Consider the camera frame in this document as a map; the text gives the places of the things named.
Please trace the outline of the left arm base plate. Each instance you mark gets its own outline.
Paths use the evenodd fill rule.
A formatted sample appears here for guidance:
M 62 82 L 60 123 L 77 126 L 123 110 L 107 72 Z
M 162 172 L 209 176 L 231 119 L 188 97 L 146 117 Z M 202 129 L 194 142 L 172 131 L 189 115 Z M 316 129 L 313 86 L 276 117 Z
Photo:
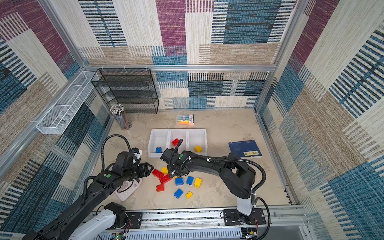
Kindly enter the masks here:
M 125 225 L 123 225 L 123 230 L 128 229 L 140 229 L 143 219 L 143 212 L 126 212 Z

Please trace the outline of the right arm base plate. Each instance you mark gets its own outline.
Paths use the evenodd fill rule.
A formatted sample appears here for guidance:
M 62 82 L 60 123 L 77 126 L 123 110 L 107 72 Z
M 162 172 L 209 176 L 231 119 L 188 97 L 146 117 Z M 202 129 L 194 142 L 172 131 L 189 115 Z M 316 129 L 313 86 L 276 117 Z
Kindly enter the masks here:
M 237 209 L 224 209 L 221 212 L 221 217 L 226 226 L 265 225 L 267 223 L 261 208 L 253 208 L 249 216 L 241 214 Z

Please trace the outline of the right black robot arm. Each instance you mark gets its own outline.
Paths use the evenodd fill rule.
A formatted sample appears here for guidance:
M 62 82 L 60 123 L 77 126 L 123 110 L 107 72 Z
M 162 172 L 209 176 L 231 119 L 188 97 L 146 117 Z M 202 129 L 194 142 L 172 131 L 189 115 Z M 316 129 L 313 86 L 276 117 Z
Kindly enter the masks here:
M 257 163 L 238 158 L 235 154 L 227 157 L 209 157 L 190 151 L 177 153 L 166 149 L 161 160 L 167 163 L 170 177 L 182 177 L 191 172 L 202 172 L 221 178 L 229 191 L 237 198 L 237 213 L 234 216 L 243 225 L 255 223 L 252 216 L 257 202 L 256 190 L 266 181 L 265 170 Z

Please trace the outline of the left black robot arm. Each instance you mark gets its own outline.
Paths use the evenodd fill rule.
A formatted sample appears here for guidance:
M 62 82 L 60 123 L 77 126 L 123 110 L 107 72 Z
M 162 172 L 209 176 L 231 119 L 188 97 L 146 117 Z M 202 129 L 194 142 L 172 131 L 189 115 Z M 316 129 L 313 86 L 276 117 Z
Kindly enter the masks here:
M 121 152 L 116 161 L 84 184 L 83 194 L 51 223 L 40 231 L 29 231 L 25 240 L 91 240 L 111 227 L 121 229 L 128 223 L 125 207 L 110 203 L 87 223 L 83 221 L 101 202 L 124 182 L 148 177 L 154 167 L 140 163 L 135 153 Z

